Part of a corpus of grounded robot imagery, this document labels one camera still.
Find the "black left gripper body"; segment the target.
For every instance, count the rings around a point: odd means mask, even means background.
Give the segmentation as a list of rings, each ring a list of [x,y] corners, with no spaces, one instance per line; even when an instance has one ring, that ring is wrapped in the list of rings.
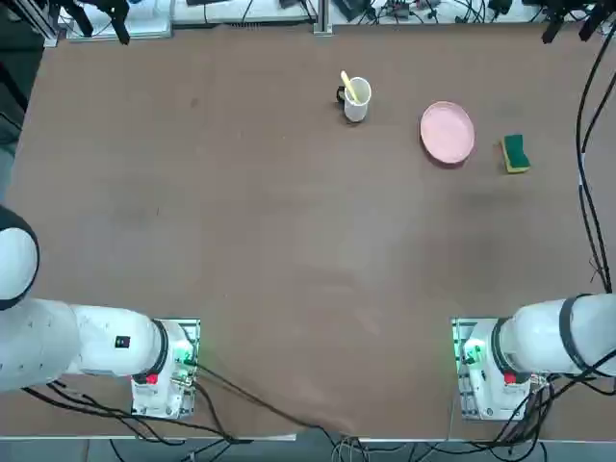
[[[129,3],[126,0],[57,0],[56,4],[67,12],[81,4],[93,5],[102,12],[128,12]]]

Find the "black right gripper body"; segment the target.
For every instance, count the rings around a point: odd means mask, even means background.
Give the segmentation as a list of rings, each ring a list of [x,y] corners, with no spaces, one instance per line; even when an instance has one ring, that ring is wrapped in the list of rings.
[[[610,0],[546,0],[543,5],[549,17],[564,18],[569,13],[583,11],[588,18],[609,18],[615,13],[615,2]]]

